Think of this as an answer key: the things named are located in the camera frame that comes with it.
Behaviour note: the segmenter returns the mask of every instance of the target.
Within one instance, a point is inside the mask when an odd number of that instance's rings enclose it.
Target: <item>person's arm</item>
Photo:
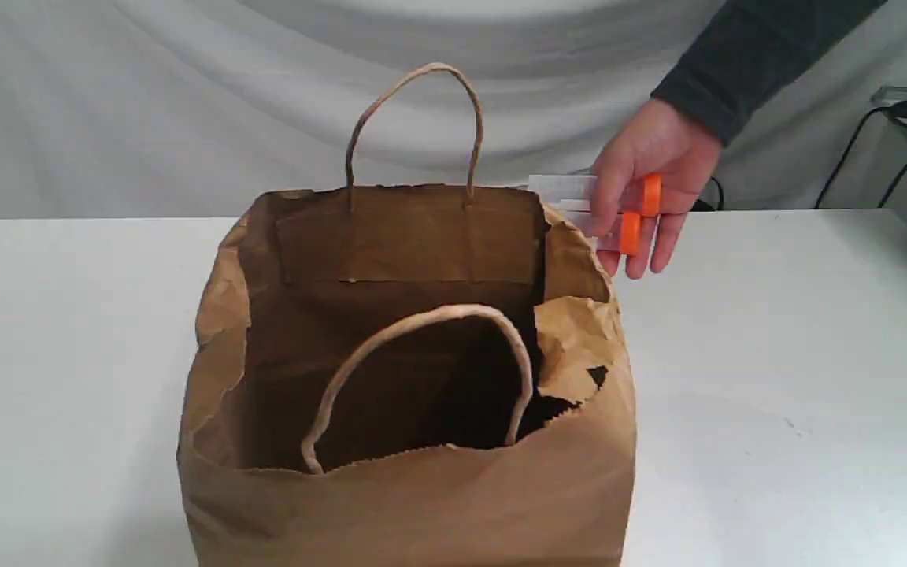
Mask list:
[[[886,0],[727,0],[652,97],[723,145]]]

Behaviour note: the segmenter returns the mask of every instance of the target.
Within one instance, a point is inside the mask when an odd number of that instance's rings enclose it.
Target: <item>paper bag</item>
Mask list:
[[[361,187],[426,72],[476,111],[464,186]],[[611,281],[426,65],[346,187],[260,197],[198,310],[177,452],[202,567],[616,567],[632,376]]]

